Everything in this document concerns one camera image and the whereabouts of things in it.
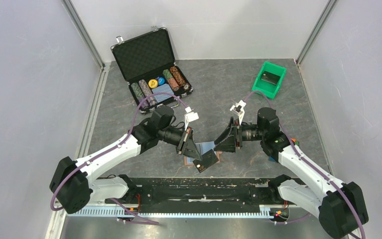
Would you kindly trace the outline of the tan leather card holder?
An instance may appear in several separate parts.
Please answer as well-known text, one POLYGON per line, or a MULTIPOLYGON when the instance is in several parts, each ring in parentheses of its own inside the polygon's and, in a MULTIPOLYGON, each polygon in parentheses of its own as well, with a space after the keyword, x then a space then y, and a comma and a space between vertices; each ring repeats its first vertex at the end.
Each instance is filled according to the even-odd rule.
MULTIPOLYGON (((211 150, 211 149, 214 149, 215 147, 215 144, 214 144, 214 141, 209 141, 209 142, 200 142, 200 143, 196 143, 196 146, 197 146, 197 149, 199 150, 199 152, 201 154, 204 154, 206 153, 207 151, 211 150)), ((220 155, 221 155, 221 151, 215 151, 216 153, 216 157, 218 159, 217 163, 220 163, 220 155)), ((190 157, 184 157, 184 165, 185 166, 192 166, 193 161, 194 159, 193 158, 190 158, 190 157)))

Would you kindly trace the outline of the black credit card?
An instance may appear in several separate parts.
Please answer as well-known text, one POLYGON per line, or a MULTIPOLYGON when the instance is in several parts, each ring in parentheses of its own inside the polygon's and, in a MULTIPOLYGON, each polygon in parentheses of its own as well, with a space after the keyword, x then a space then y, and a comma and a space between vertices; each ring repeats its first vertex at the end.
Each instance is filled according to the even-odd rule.
POLYGON ((210 149, 202 155, 202 160, 195 159, 192 163, 196 167, 199 173, 207 170, 214 164, 219 162, 216 152, 213 149, 210 149))
POLYGON ((277 85, 280 82, 281 77, 268 71, 264 71, 261 74, 261 79, 272 85, 277 85))

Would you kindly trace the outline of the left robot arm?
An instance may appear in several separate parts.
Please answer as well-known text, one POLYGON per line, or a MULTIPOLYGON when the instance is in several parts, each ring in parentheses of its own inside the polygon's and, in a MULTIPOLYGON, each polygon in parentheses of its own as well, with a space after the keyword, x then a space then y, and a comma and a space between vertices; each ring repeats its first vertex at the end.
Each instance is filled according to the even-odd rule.
POLYGON ((101 179, 100 176, 125 160, 155 147, 159 141, 173 145, 177 154, 202 160, 192 137, 192 128, 189 127, 189 123, 199 116, 190 107, 185 111, 185 125, 181 128, 172 126, 174 110, 161 106, 139 124, 134 123, 125 135, 103 149, 76 160, 68 156, 61 159, 49 186, 53 193, 51 210, 65 210, 73 214, 91 201, 109 198, 132 202, 136 198, 136 189, 125 177, 101 179))

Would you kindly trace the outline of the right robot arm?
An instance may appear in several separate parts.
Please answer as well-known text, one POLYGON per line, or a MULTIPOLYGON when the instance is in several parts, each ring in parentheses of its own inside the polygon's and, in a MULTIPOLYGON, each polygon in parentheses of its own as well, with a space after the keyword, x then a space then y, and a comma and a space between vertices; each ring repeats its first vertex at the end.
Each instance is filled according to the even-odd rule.
POLYGON ((361 187, 345 183, 311 160, 280 123, 276 110, 264 107, 257 112, 256 124, 243 122, 243 105, 230 109, 238 118, 231 118, 227 128, 215 140, 215 150, 235 152, 245 141, 258 141, 263 152, 273 161, 293 172, 303 184, 287 175, 268 183, 271 202, 292 202, 315 216, 323 229, 334 239, 341 239, 359 229, 365 238, 363 225, 369 215, 361 187))

